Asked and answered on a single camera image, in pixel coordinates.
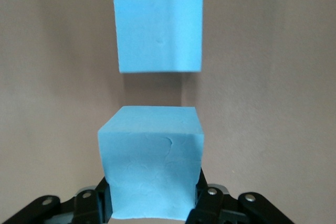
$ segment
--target foam block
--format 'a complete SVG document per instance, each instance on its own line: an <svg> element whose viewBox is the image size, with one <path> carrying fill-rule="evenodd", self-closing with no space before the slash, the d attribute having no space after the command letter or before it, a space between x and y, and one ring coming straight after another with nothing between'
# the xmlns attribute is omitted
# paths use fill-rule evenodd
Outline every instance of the foam block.
<svg viewBox="0 0 336 224"><path fill-rule="evenodd" d="M99 131L112 218L186 220L204 134L192 107L124 106Z"/></svg>
<svg viewBox="0 0 336 224"><path fill-rule="evenodd" d="M199 72L203 0L114 0L121 73Z"/></svg>

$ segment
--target gray wall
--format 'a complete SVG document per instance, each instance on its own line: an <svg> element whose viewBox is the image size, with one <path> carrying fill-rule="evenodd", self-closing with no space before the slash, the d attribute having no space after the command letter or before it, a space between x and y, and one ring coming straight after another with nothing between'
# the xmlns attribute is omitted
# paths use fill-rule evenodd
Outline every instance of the gray wall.
<svg viewBox="0 0 336 224"><path fill-rule="evenodd" d="M0 222L98 183L97 130L148 104L197 107L209 182L334 223L335 13L336 0L205 0L201 73L122 75L112 0L0 0Z"/></svg>

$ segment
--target blue cube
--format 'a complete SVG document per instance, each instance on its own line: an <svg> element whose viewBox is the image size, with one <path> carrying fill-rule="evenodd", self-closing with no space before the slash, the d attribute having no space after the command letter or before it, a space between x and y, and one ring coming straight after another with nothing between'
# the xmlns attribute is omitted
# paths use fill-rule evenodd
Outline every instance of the blue cube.
<svg viewBox="0 0 336 224"><path fill-rule="evenodd" d="M199 72L203 0L114 0L119 71Z"/></svg>
<svg viewBox="0 0 336 224"><path fill-rule="evenodd" d="M113 218L186 220L204 141L195 108L124 106L98 140Z"/></svg>

